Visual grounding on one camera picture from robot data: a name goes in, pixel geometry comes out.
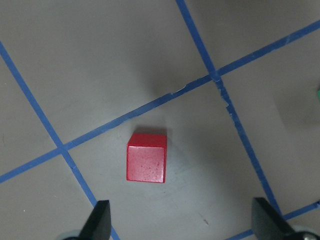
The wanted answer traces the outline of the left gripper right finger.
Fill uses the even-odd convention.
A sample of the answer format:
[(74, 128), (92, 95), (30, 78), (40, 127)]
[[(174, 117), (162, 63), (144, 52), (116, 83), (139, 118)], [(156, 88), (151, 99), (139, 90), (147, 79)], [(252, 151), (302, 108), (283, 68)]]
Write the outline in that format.
[(251, 229), (258, 240), (299, 240), (296, 232), (263, 197), (251, 202)]

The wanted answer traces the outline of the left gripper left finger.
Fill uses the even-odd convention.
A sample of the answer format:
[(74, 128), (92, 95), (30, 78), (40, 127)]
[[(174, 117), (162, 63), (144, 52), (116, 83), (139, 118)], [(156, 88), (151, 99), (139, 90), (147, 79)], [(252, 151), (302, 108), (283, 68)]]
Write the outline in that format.
[(99, 200), (80, 231), (78, 240), (109, 240), (111, 209), (109, 200)]

